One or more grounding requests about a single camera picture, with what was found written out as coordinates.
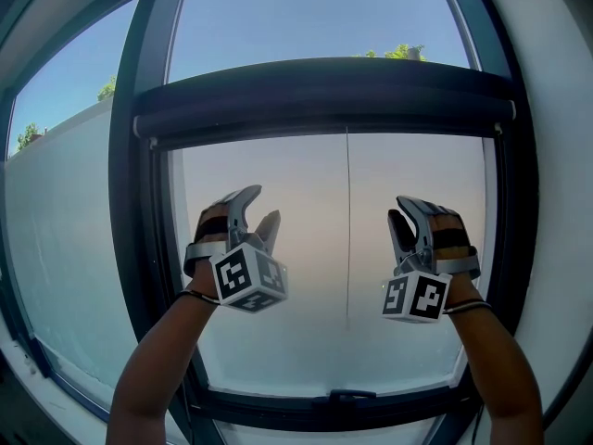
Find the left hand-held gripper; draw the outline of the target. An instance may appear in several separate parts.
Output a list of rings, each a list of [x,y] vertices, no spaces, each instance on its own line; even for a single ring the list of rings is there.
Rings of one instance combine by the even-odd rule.
[[[249,313],[262,312],[287,299],[287,269],[271,256],[281,224],[280,211],[267,214],[255,233],[248,233],[246,210],[261,190],[260,184],[253,184],[228,196],[227,242],[193,241],[186,248],[183,272],[192,276],[194,261],[208,259],[218,297],[187,289],[185,295]]]

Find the person's left hand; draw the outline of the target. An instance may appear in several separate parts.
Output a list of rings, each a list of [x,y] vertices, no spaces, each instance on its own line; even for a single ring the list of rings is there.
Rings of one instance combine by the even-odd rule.
[[[196,244],[227,242],[228,206],[216,204],[203,210],[198,225],[194,242]],[[194,261],[194,274],[187,290],[194,290],[207,297],[216,299],[217,289],[208,259]]]

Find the person's right hand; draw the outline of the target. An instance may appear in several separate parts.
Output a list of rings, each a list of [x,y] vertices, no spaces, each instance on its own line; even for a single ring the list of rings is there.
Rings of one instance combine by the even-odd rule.
[[[453,215],[438,214],[429,219],[431,229],[434,234],[440,231],[452,230],[455,232],[465,231],[461,220]],[[469,248],[465,246],[452,246],[450,248],[441,248],[435,251],[437,260],[456,260],[457,258],[466,258],[469,256]],[[470,300],[482,300],[479,291],[473,285],[469,273],[455,273],[452,276],[446,308],[467,303]]]

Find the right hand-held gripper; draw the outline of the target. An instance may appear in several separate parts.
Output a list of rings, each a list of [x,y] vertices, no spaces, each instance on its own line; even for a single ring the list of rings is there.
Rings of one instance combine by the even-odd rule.
[[[415,234],[399,210],[388,211],[397,268],[383,284],[382,317],[400,322],[438,322],[453,276],[468,273],[475,279],[481,275],[477,251],[469,247],[469,256],[464,258],[436,260],[427,248],[432,239],[429,217],[433,210],[417,197],[397,196],[397,204],[414,225]]]

